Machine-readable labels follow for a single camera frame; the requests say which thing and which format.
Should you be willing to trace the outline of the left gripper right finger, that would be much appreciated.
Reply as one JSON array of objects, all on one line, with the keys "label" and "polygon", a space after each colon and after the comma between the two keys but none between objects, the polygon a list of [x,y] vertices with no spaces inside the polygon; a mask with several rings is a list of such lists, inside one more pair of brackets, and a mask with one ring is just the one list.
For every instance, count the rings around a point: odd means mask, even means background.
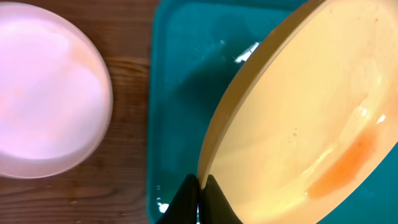
[{"label": "left gripper right finger", "polygon": [[200,192],[201,224],[243,224],[224,196],[216,179],[209,175]]}]

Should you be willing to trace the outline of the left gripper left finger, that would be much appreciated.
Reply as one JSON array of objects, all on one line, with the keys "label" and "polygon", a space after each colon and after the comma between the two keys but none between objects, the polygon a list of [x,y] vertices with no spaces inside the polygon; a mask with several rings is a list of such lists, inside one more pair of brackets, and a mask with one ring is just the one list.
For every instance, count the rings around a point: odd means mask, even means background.
[{"label": "left gripper left finger", "polygon": [[156,224],[196,224],[199,183],[194,174],[188,174]]}]

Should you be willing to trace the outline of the yellow plate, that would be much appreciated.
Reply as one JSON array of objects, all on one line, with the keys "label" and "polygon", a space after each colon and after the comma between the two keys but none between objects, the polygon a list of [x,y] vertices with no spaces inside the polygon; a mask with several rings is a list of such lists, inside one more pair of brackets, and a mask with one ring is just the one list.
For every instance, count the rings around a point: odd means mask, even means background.
[{"label": "yellow plate", "polygon": [[307,1],[255,49],[203,140],[243,223],[316,223],[397,142],[397,1]]}]

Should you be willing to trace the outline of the white plate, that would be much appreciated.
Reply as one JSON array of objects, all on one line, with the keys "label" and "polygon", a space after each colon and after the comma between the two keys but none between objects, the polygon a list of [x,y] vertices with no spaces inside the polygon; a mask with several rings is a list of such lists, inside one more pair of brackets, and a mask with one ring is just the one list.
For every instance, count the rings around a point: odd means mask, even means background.
[{"label": "white plate", "polygon": [[76,25],[1,3],[1,175],[50,177],[87,159],[113,110],[108,68]]}]

